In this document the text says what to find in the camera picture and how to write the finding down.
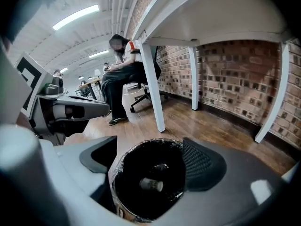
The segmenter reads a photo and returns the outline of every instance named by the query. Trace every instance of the black pants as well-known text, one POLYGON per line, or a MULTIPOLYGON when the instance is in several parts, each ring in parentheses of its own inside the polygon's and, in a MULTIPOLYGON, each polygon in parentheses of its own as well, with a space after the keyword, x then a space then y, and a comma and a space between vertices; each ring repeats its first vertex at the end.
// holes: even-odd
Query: black pants
POLYGON ((112 118, 126 117, 127 113, 122 105, 122 87, 128 84, 131 75, 145 76, 142 62, 135 62, 120 69, 107 72, 102 79, 102 93, 106 103, 112 110, 112 118))

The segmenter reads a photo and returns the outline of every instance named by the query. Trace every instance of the wooden floor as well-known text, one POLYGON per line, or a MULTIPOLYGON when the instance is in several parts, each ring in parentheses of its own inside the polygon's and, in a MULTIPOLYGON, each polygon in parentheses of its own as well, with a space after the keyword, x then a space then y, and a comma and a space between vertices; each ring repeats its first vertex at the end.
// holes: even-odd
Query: wooden floor
POLYGON ((230 122, 218 118, 204 111, 193 111, 191 105, 169 98, 162 98, 162 107, 166 130, 160 133, 154 118, 151 102, 144 100, 135 106, 136 113, 129 108, 134 97, 143 93, 143 90, 123 96, 123 105, 129 121, 109 126, 111 115, 94 118, 89 121, 85 131, 70 136, 65 144, 78 143, 104 136, 118 136, 118 156, 114 162, 115 167, 121 156, 139 142, 151 138, 170 138, 182 141, 183 137, 196 138, 222 146, 228 146, 247 151, 270 166, 278 174, 284 174, 295 161, 267 142, 255 143, 250 135, 243 129, 230 122))

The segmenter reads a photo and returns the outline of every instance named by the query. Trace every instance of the trash bin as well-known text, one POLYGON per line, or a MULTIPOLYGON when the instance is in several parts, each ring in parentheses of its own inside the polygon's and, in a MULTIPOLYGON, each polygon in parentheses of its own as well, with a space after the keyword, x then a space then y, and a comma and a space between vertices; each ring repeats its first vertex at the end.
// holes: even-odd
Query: trash bin
POLYGON ((143 141, 120 159, 114 171, 112 195, 117 214, 136 223, 152 222, 180 199, 184 184, 182 143, 164 138, 143 141), (142 188, 144 178, 163 182, 163 188, 142 188))

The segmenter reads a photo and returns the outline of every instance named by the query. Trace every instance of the long dark hair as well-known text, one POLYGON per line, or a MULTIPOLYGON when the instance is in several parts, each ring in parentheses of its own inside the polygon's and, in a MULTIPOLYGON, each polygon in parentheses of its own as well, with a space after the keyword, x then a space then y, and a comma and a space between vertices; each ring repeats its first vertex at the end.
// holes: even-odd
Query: long dark hair
POLYGON ((118 56, 118 58, 123 61, 123 58, 122 56, 124 55, 124 51, 125 51, 125 47, 127 45, 127 43, 129 43, 130 40, 120 36, 119 34, 114 34, 110 40, 109 40, 109 44, 110 44, 110 47, 114 50, 115 54, 118 56), (114 44, 113 44, 113 41, 114 40, 119 40, 122 44, 122 48, 121 49, 115 49, 114 48, 114 44))

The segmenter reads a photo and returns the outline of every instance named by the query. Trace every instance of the woman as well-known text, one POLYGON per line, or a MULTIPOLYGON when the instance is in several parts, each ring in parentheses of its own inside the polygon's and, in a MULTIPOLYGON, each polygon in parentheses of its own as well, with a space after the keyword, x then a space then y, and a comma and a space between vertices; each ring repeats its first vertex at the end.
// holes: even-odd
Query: woman
POLYGON ((120 121, 127 120, 127 113, 122 105, 122 87, 130 83, 132 74, 145 76, 142 58, 140 54, 131 54, 130 51, 137 49, 134 41, 127 40, 115 34, 109 40, 111 48, 116 55, 116 65, 111 65, 103 75, 102 92, 105 102, 110 105, 112 120, 109 125, 115 125, 120 121))

